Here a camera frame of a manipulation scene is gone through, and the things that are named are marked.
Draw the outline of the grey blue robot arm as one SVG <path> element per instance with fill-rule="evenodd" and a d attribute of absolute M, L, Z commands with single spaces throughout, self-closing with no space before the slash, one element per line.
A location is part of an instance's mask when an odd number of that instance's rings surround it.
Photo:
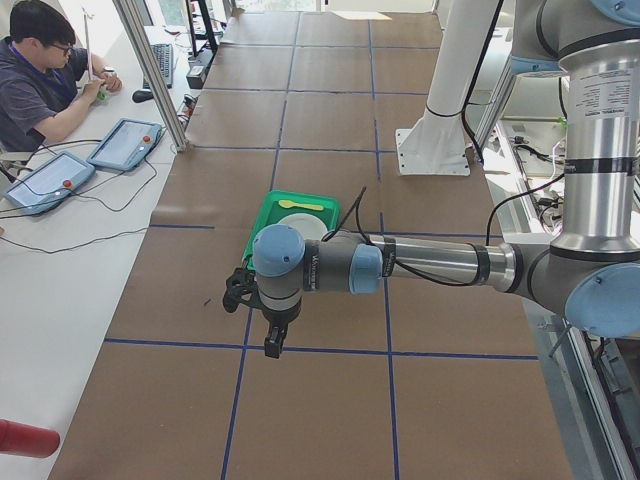
<path fill-rule="evenodd" d="M 283 349 L 304 292 L 375 292 L 415 275 L 447 286 L 490 285 L 607 338 L 639 328 L 639 243 L 630 232 L 639 138 L 639 5 L 520 1 L 513 56 L 569 77 L 562 230 L 549 244 L 480 246 L 335 230 L 304 240 L 263 228 L 253 241 L 253 302 L 269 324 L 267 356 Z"/>

